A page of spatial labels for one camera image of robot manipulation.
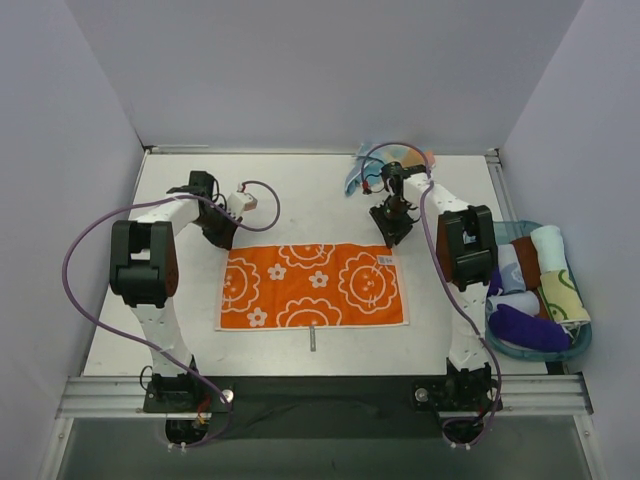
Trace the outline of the orange flower pattern towel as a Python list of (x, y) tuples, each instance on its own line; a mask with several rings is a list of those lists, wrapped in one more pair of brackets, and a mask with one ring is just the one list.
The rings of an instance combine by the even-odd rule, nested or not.
[(400, 265), (384, 245), (255, 246), (232, 250), (226, 261), (220, 330), (408, 323)]

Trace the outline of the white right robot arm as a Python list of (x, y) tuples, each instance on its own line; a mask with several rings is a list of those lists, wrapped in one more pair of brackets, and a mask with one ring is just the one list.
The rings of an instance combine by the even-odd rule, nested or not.
[(396, 246), (410, 233), (417, 221), (409, 211), (417, 208), (436, 272), (452, 304), (447, 373), (427, 389), (428, 395), (458, 410), (488, 400), (494, 387), (485, 346), (486, 297), (498, 263), (492, 212), (457, 198), (423, 165), (391, 162), (379, 177), (389, 196), (372, 207), (370, 215), (385, 244)]

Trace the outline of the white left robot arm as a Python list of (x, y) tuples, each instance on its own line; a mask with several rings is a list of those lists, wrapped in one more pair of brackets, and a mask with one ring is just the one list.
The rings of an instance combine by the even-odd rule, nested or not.
[(195, 409), (207, 391), (194, 375), (163, 355), (168, 353), (180, 364), (196, 368), (173, 304), (179, 284), (175, 237), (194, 224), (210, 244), (231, 249), (237, 225), (225, 215), (225, 204), (217, 201), (217, 186), (210, 173), (192, 171), (187, 185), (169, 190), (169, 202), (136, 220), (118, 220), (111, 228), (111, 290), (131, 308), (144, 339), (160, 348), (151, 351), (152, 376), (147, 392), (181, 412)]

